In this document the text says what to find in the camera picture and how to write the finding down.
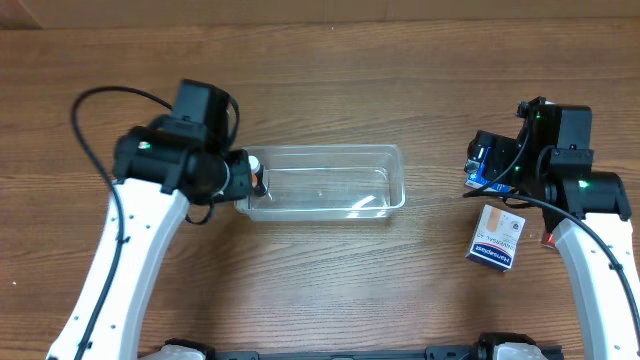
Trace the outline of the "black tube white cap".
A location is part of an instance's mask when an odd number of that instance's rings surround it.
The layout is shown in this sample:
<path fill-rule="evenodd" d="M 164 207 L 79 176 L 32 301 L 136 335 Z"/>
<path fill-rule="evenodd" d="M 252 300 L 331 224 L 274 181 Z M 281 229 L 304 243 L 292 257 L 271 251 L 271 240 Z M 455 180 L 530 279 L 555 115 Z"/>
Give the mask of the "black tube white cap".
<path fill-rule="evenodd" d="M 268 178 L 265 175 L 265 167 L 260 160 L 253 155 L 250 155 L 248 160 L 251 175 L 252 173 L 256 174 L 258 178 L 258 185 L 252 187 L 253 193 L 255 196 L 263 197 L 268 193 Z"/>

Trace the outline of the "blue medicine box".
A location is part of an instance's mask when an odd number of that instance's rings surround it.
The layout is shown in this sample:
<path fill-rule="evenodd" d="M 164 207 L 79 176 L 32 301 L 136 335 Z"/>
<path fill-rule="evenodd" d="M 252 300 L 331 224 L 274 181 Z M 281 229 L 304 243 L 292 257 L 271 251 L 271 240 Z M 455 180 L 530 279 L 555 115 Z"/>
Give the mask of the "blue medicine box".
<path fill-rule="evenodd" d="M 484 175 L 484 170 L 486 168 L 485 166 L 486 160 L 487 160 L 487 157 L 483 159 L 483 161 L 480 163 L 480 166 L 478 167 L 475 173 L 469 173 L 467 175 L 467 178 L 465 180 L 465 185 L 471 188 L 472 190 L 481 188 L 482 186 L 490 182 L 490 180 L 487 179 Z M 486 188 L 486 191 L 506 193 L 506 192 L 509 192 L 511 189 L 512 187 L 509 185 L 496 182 L 490 187 Z"/>

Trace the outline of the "white Hansaplast plaster box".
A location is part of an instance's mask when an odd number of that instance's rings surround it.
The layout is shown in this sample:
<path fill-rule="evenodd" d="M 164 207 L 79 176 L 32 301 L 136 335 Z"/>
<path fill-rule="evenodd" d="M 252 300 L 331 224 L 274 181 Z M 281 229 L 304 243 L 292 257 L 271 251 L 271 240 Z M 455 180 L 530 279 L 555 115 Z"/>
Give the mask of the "white Hansaplast plaster box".
<path fill-rule="evenodd" d="M 525 223 L 520 216 L 485 205 L 465 258 L 500 272 L 510 270 Z"/>

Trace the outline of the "clear plastic container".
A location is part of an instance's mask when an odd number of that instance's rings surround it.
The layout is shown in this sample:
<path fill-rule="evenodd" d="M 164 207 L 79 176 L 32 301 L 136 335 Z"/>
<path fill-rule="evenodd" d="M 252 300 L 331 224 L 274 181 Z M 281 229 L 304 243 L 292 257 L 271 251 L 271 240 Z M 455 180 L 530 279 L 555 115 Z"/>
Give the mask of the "clear plastic container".
<path fill-rule="evenodd" d="M 235 202 L 256 222 L 384 219 L 406 201 L 404 159 L 393 144 L 250 146 L 268 192 Z"/>

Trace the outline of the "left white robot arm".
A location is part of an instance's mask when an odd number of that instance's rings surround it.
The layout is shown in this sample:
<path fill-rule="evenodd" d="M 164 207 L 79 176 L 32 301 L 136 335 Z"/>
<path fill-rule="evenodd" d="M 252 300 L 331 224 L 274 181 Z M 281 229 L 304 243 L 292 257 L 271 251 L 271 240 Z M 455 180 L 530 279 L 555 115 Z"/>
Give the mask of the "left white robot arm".
<path fill-rule="evenodd" d="M 135 359 L 163 259 L 191 205 L 247 197 L 261 163 L 246 150 L 208 150 L 204 130 L 135 127 L 116 145 L 103 233 L 50 359 Z"/>

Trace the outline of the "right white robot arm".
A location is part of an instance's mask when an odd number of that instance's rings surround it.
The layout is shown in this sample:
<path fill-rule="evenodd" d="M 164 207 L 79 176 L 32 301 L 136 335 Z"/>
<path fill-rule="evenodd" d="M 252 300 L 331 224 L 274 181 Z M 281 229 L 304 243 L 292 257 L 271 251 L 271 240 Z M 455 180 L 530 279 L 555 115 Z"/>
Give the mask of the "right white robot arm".
<path fill-rule="evenodd" d="M 631 206 L 619 176 L 592 171 L 589 136 L 525 130 L 517 139 L 480 131 L 466 172 L 508 186 L 474 197 L 538 207 L 567 269 L 589 359 L 639 356 L 639 276 Z"/>

